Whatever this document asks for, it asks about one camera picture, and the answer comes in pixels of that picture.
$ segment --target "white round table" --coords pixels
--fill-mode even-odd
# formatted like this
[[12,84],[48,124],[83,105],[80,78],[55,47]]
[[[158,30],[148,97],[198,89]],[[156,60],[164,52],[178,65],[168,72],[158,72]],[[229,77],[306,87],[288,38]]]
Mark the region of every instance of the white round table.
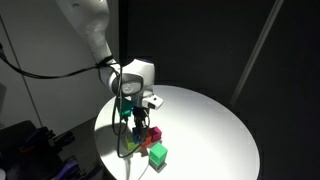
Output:
[[4,172],[3,169],[0,169],[0,180],[5,180],[6,179],[6,173]]
[[[116,179],[257,179],[258,149],[237,116],[218,102],[191,90],[156,85],[154,93],[164,103],[160,109],[150,110],[150,127],[159,127],[162,145],[168,149],[166,166],[159,173],[148,165],[149,157],[139,151],[128,158],[118,158],[117,137],[111,127],[115,98],[99,113],[95,124],[96,146],[104,165]],[[129,118],[128,130],[132,127],[133,115]]]

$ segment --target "pink cube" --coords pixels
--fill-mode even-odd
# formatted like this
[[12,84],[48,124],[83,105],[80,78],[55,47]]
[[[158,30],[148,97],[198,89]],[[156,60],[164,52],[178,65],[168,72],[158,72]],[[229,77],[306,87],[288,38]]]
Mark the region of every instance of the pink cube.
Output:
[[162,132],[157,126],[149,129],[149,133],[152,136],[151,142],[156,142],[161,139]]

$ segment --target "red cube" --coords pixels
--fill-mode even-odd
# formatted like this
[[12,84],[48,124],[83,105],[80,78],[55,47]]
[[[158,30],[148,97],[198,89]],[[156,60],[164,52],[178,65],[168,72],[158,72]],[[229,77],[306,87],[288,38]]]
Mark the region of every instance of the red cube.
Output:
[[149,129],[149,133],[152,136],[152,142],[156,142],[161,139],[162,132],[157,126]]
[[146,140],[143,143],[141,143],[141,147],[146,147],[148,144],[151,143],[151,140],[152,140],[152,136],[150,133],[148,133]]

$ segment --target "metal pole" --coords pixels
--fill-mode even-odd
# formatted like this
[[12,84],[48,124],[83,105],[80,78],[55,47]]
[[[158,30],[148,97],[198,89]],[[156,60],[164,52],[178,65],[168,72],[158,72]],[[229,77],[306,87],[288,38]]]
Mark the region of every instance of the metal pole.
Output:
[[242,91],[242,88],[243,88],[244,84],[246,83],[246,81],[248,79],[248,76],[249,76],[249,74],[250,74],[250,72],[252,70],[252,67],[253,67],[254,63],[256,62],[256,60],[257,60],[257,57],[258,57],[258,55],[260,53],[260,50],[261,50],[261,48],[262,48],[262,46],[263,46],[263,44],[264,44],[264,42],[265,42],[265,40],[266,40],[266,38],[267,38],[267,36],[269,34],[269,31],[270,31],[270,29],[271,29],[271,27],[273,25],[274,20],[276,19],[277,15],[278,15],[278,12],[279,12],[279,10],[280,10],[280,8],[282,6],[283,1],[284,0],[276,0],[276,2],[274,3],[274,5],[273,5],[273,7],[272,7],[272,9],[270,11],[269,17],[268,17],[266,23],[263,26],[263,29],[262,29],[262,31],[260,33],[258,41],[256,42],[256,45],[255,45],[255,47],[254,47],[254,49],[253,49],[253,51],[252,51],[252,53],[250,55],[250,58],[249,58],[249,60],[247,62],[247,65],[246,65],[246,67],[245,67],[245,69],[244,69],[244,71],[243,71],[243,73],[241,75],[241,78],[240,78],[240,80],[238,82],[236,90],[233,93],[232,99],[230,101],[231,107],[233,107],[235,105],[235,103],[236,103],[236,101],[237,101],[237,99],[238,99],[238,97],[239,97],[239,95],[240,95],[240,93]]

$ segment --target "cable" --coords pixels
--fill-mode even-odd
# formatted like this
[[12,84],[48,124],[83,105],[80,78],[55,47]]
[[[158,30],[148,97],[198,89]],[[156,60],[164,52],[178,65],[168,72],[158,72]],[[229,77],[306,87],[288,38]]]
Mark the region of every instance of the cable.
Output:
[[129,121],[128,117],[125,117],[124,120],[126,121],[126,126],[124,127],[124,129],[123,129],[121,134],[124,134],[124,132],[126,132],[126,130],[128,128],[128,121]]
[[113,56],[108,56],[106,57],[104,60],[102,60],[101,62],[99,62],[98,64],[94,65],[94,66],[91,66],[91,67],[87,67],[87,68],[83,68],[83,69],[80,69],[80,70],[77,70],[77,71],[74,71],[74,72],[71,72],[71,73],[68,73],[68,74],[65,74],[65,75],[60,75],[60,76],[44,76],[44,75],[38,75],[38,74],[33,74],[33,73],[29,73],[29,72],[26,72],[26,71],[23,71],[17,67],[15,67],[14,65],[12,65],[6,55],[4,54],[3,52],[3,46],[2,44],[0,43],[0,59],[5,62],[9,67],[11,67],[14,71],[24,75],[24,76],[27,76],[27,77],[30,77],[30,78],[35,78],[35,79],[58,79],[58,78],[66,78],[66,77],[70,77],[70,76],[74,76],[74,75],[77,75],[77,74],[80,74],[80,73],[83,73],[83,72],[86,72],[86,71],[89,71],[91,69],[94,69],[94,68],[100,68],[100,67],[104,67],[104,66],[110,66],[110,65],[113,65],[113,64],[118,64],[118,63],[112,63],[112,64],[105,64],[107,61],[113,59]]
[[121,137],[118,136],[118,142],[117,142],[117,155],[119,158],[125,158],[125,157],[128,157],[130,156],[131,154],[133,154],[140,146],[141,144],[143,143],[143,141],[146,139],[147,135],[148,135],[148,131],[149,131],[149,127],[150,127],[150,117],[149,117],[149,114],[144,110],[145,114],[147,115],[148,117],[148,126],[146,128],[146,132],[144,134],[144,138],[140,141],[139,145],[137,147],[135,147],[130,153],[124,155],[124,156],[121,156],[120,155],[120,141],[121,141]]
[[[118,104],[119,102],[119,96],[120,96],[120,90],[121,90],[121,79],[122,79],[122,67],[120,65],[120,74],[114,69],[114,71],[116,72],[117,74],[117,80],[118,80],[118,91],[117,91],[117,94],[116,94],[116,99],[114,101],[114,104],[113,104],[113,112],[112,112],[112,130],[113,130],[113,133],[118,136],[119,134],[116,132],[115,130],[115,127],[114,127],[114,124],[115,124],[115,114],[116,114],[116,105]],[[120,105],[120,109],[119,109],[119,114],[120,114],[120,121],[121,121],[121,105]]]

